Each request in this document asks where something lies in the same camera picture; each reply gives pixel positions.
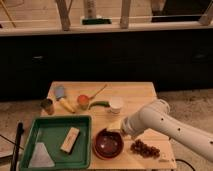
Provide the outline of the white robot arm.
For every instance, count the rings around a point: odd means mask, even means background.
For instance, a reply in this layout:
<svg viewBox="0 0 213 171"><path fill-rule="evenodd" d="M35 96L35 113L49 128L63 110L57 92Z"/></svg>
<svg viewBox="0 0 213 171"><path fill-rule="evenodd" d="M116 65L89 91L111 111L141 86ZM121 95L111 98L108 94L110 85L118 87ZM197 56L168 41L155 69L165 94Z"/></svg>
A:
<svg viewBox="0 0 213 171"><path fill-rule="evenodd" d="M184 124L171 117L169 112L169 104L156 99L125 117L121 122L121 130L131 137L138 137L147 129L155 130L213 162L213 134Z"/></svg>

